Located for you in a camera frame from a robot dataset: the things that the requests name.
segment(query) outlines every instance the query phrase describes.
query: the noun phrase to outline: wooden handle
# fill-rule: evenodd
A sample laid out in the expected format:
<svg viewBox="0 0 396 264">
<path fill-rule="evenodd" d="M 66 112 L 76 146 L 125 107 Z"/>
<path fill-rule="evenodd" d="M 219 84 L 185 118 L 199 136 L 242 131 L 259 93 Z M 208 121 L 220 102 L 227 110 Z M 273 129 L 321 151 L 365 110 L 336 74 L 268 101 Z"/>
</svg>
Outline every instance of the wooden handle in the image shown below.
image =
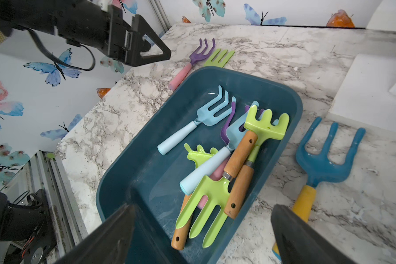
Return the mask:
<svg viewBox="0 0 396 264">
<path fill-rule="evenodd" d="M 295 201 L 292 207 L 292 212 L 299 216 L 304 222 L 308 222 L 311 214 L 312 204 L 315 201 L 315 196 L 317 195 L 317 190 L 311 186 L 304 185 L 302 187 L 301 193 Z M 277 243 L 273 246 L 273 253 L 278 259 L 280 259 L 279 248 Z"/>
<path fill-rule="evenodd" d="M 235 184 L 233 184 L 232 191 L 230 192 L 229 199 L 227 200 L 227 204 L 224 209 L 225 214 L 230 218 L 235 219 L 236 216 L 238 216 L 253 174 L 254 169 L 246 165 L 243 165 L 239 171 L 238 177 L 236 178 Z"/>
<path fill-rule="evenodd" d="M 224 171 L 227 174 L 229 174 L 233 178 L 236 178 L 249 153 L 251 153 L 251 150 L 254 147 L 257 139 L 258 135 L 250 130 L 244 135 L 238 147 L 233 152 L 232 156 L 226 164 Z"/>
<path fill-rule="evenodd" d="M 191 195 L 185 195 L 185 198 L 183 198 L 182 207 L 180 209 L 181 212 L 182 212 L 183 208 L 185 207 L 186 203 L 189 201 L 189 198 L 191 198 Z M 172 243 L 171 243 L 172 248 L 177 249 L 177 250 L 183 250 L 185 248 L 186 238 L 188 237 L 189 226 L 191 225 L 191 220 L 192 220 L 192 215 L 189 218 L 186 225 L 184 225 L 183 227 L 181 227 L 179 229 L 174 230 L 173 239 L 172 239 Z"/>
</svg>

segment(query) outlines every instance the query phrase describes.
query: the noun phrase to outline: marble countertop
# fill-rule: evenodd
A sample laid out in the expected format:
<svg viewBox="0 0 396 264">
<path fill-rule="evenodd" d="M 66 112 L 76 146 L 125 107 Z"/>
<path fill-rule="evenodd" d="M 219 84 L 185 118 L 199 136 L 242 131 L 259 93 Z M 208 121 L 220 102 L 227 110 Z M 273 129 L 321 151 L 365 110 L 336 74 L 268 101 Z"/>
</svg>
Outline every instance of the marble countertop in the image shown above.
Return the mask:
<svg viewBox="0 0 396 264">
<path fill-rule="evenodd" d="M 275 204 L 292 206 L 306 183 L 294 157 L 303 134 L 317 116 L 327 114 L 358 53 L 396 57 L 396 33 L 176 24 L 162 37 L 171 59 L 132 68 L 58 144 L 56 155 L 74 193 L 83 237 L 101 224 L 95 204 L 101 177 L 170 96 L 167 84 L 189 62 L 200 38 L 215 38 L 217 47 L 236 51 L 225 68 L 288 85 L 302 99 L 298 127 L 219 260 L 279 263 L 271 252 L 275 239 L 269 219 Z M 331 123 L 325 119 L 318 126 L 308 151 L 320 152 Z M 355 132 L 339 127 L 329 153 L 332 161 L 344 162 Z M 309 224 L 359 264 L 396 264 L 396 142 L 366 134 L 349 178 L 317 187 Z"/>
</svg>

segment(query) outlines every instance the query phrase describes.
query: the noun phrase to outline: blue hand fork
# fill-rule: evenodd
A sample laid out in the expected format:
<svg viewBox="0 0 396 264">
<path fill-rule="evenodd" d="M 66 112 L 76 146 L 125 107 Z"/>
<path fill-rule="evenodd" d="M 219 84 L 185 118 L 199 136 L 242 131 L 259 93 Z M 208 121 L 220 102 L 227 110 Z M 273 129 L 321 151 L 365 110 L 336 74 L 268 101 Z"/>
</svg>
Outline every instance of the blue hand fork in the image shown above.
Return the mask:
<svg viewBox="0 0 396 264">
<path fill-rule="evenodd" d="M 198 117 L 194 121 L 191 121 L 189 124 L 178 130 L 176 133 L 171 135 L 168 139 L 164 140 L 160 145 L 157 146 L 160 154 L 165 155 L 167 152 L 169 152 L 172 148 L 178 145 L 179 142 L 182 141 L 187 135 L 189 135 L 189 133 L 196 129 L 199 124 L 204 123 L 204 125 L 212 126 L 219 123 L 223 118 L 230 115 L 230 113 L 232 113 L 232 108 L 229 108 L 228 110 L 224 111 L 216 117 L 214 116 L 214 114 L 223 109 L 223 107 L 227 106 L 227 104 L 229 103 L 229 93 L 227 91 L 225 91 L 225 99 L 221 104 L 219 104 L 212 110 L 208 109 L 216 102 L 220 101 L 220 99 L 222 98 L 222 87 L 219 85 L 219 94 L 217 95 L 217 97 L 206 103 L 200 109 L 198 109 Z"/>
<path fill-rule="evenodd" d="M 321 122 L 321 117 L 317 117 L 299 144 L 296 151 L 296 161 L 308 174 L 306 185 L 301 190 L 292 211 L 298 215 L 303 221 L 308 222 L 311 213 L 311 207 L 314 203 L 317 190 L 315 189 L 320 182 L 343 182 L 346 180 L 354 164 L 354 157 L 358 151 L 359 143 L 365 135 L 365 129 L 357 130 L 352 145 L 346 155 L 345 163 L 343 165 L 334 164 L 328 160 L 328 151 L 332 145 L 334 136 L 336 135 L 339 124 L 334 122 L 330 127 L 327 139 L 324 142 L 321 153 L 318 155 L 310 154 L 305 150 L 305 145 L 310 140 L 312 133 Z M 277 244 L 273 247 L 273 253 L 280 259 L 279 249 Z"/>
</svg>

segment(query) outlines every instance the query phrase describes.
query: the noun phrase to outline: metal ferrule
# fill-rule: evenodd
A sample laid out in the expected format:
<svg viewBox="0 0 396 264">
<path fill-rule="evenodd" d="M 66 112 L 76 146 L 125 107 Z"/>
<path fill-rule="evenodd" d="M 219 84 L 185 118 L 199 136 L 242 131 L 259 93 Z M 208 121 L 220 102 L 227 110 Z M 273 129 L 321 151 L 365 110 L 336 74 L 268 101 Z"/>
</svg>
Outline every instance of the metal ferrule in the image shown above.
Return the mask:
<svg viewBox="0 0 396 264">
<path fill-rule="evenodd" d="M 246 165 L 248 167 L 251 167 L 251 168 L 254 168 L 254 163 L 252 161 L 248 161 L 247 160 L 247 161 L 245 161 L 244 165 Z"/>
<path fill-rule="evenodd" d="M 232 181 L 232 179 L 233 179 L 233 177 L 232 176 L 230 176 L 227 172 L 223 172 L 223 177 L 225 177 L 226 179 L 228 179 L 229 180 L 229 182 L 231 182 Z"/>
</svg>

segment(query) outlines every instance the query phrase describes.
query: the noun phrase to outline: green hand fork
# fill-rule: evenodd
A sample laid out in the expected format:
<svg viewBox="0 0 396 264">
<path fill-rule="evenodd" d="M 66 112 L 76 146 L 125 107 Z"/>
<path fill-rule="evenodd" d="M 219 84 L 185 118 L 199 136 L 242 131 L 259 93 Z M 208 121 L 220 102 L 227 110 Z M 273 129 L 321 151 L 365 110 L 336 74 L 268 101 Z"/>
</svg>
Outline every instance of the green hand fork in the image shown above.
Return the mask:
<svg viewBox="0 0 396 264">
<path fill-rule="evenodd" d="M 177 229 L 186 225 L 201 198 L 204 195 L 208 196 L 208 201 L 202 208 L 200 214 L 191 227 L 191 231 L 189 232 L 189 238 L 194 238 L 199 235 L 199 233 L 201 233 L 202 228 L 204 227 L 216 205 L 220 205 L 221 209 L 204 237 L 204 241 L 202 243 L 203 248 L 207 248 L 213 244 L 220 229 L 227 219 L 227 214 L 225 214 L 223 210 L 227 200 L 229 199 L 229 192 L 227 191 L 228 186 L 229 180 L 225 177 L 222 177 L 219 181 L 215 182 L 210 177 L 205 175 L 201 179 L 201 182 L 196 187 L 191 198 L 185 205 L 185 208 L 179 214 L 179 217 L 176 221 Z"/>
<path fill-rule="evenodd" d="M 192 150 L 187 143 L 185 143 L 184 147 L 186 151 L 188 151 L 188 156 L 187 156 L 188 160 L 195 162 L 195 168 L 201 166 L 204 162 L 206 162 L 209 158 L 211 158 L 218 152 L 216 148 L 212 147 L 210 149 L 210 153 L 206 153 L 201 145 L 197 145 L 197 151 Z M 182 211 L 183 208 L 185 208 L 185 205 L 189 201 L 190 197 L 191 195 L 185 195 L 180 211 Z M 176 230 L 174 230 L 173 239 L 171 243 L 171 246 L 174 249 L 177 250 L 184 249 L 191 220 L 192 220 L 192 214 L 189 217 L 188 222 L 183 227 L 179 229 L 176 228 Z"/>
<path fill-rule="evenodd" d="M 213 59 L 216 57 L 216 55 L 220 52 L 221 49 L 217 49 L 213 52 L 213 54 L 211 54 L 210 58 L 208 58 L 208 60 L 206 60 L 206 62 L 204 63 L 204 67 L 205 66 L 216 66 L 216 67 L 220 67 L 223 68 L 224 65 L 227 63 L 227 61 L 229 61 L 229 59 L 233 56 L 233 54 L 235 54 L 235 51 L 232 50 L 230 51 L 226 57 L 221 61 L 221 59 L 223 58 L 223 56 L 227 53 L 227 50 L 224 49 L 222 50 L 222 52 L 217 56 L 217 58 L 213 61 Z"/>
<path fill-rule="evenodd" d="M 247 133 L 257 134 L 257 142 L 236 177 L 236 181 L 232 187 L 232 191 L 230 192 L 229 199 L 224 209 L 224 213 L 232 219 L 236 218 L 242 208 L 246 192 L 254 174 L 254 162 L 261 145 L 268 139 L 282 140 L 289 124 L 289 115 L 287 113 L 280 115 L 279 123 L 277 125 L 271 124 L 273 112 L 270 109 L 264 111 L 261 120 L 257 120 L 255 118 L 256 114 L 257 107 L 252 106 L 248 111 L 244 127 L 249 130 Z"/>
</svg>

